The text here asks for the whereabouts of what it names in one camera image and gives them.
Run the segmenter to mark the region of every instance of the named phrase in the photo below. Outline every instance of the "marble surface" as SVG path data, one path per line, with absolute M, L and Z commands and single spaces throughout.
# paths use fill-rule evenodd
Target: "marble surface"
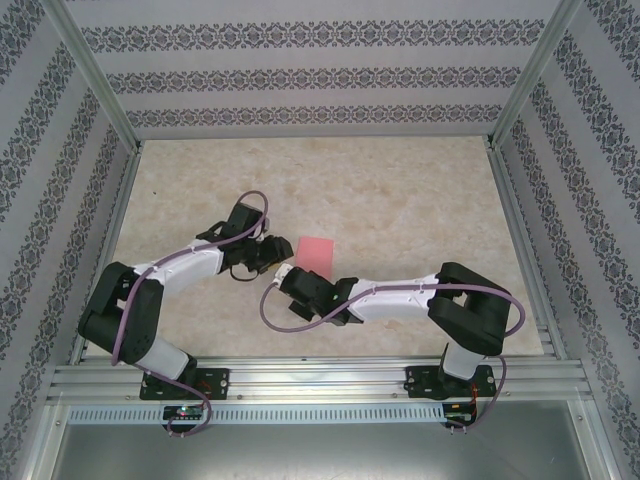
M 505 353 L 542 354 L 480 137 L 147 141 L 114 259 L 141 263 L 184 247 L 251 189 L 267 194 L 271 233 L 294 249 L 300 236 L 335 240 L 333 280 L 410 279 L 456 261 L 505 286 L 529 315 Z M 446 344 L 428 319 L 273 332 L 258 315 L 272 278 L 206 279 L 164 300 L 159 332 L 198 356 L 440 355 Z M 303 324 L 288 304 L 273 291 L 270 319 Z

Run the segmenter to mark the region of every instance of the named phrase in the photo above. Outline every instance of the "gray floor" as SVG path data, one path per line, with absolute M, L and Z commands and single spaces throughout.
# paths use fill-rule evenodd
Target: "gray floor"
M 68 428 L 55 479 L 588 478 L 564 402 L 501 403 L 480 428 L 440 424 Z

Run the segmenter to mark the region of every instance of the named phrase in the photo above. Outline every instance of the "enclosure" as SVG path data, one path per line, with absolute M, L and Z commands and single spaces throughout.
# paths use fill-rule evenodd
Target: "enclosure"
M 636 8 L 3 0 L 0 478 L 640 477 Z M 163 303 L 159 333 L 229 371 L 212 425 L 167 437 L 176 402 L 140 400 L 78 321 L 111 261 L 252 189 L 294 246 L 334 240 L 334 280 L 458 261 L 523 301 L 482 426 L 407 395 L 434 324 L 271 332 L 267 273 Z M 299 325 L 287 303 L 266 310 Z

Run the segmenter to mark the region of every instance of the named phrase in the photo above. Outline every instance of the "perforated metal strip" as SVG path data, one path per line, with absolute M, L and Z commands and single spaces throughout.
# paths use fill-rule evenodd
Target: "perforated metal strip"
M 75 406 L 69 425 L 152 425 L 163 423 L 164 405 Z M 441 403 L 385 405 L 216 405 L 218 425 L 443 422 Z M 176 420 L 177 424 L 196 421 Z

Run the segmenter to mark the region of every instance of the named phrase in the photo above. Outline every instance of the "black mounting bracket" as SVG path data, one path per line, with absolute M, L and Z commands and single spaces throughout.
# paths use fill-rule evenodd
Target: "black mounting bracket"
M 229 391 L 229 369 L 197 368 L 191 387 L 204 393 L 209 400 L 226 400 Z M 158 380 L 148 374 L 142 377 L 140 400 L 199 400 L 191 392 Z
M 496 394 L 496 381 L 489 365 L 478 365 L 476 374 L 469 382 L 443 382 L 439 372 L 438 365 L 407 367 L 404 389 L 409 394 L 409 398 L 430 398 L 431 400 L 471 398 L 473 385 L 477 389 L 477 397 L 491 398 Z

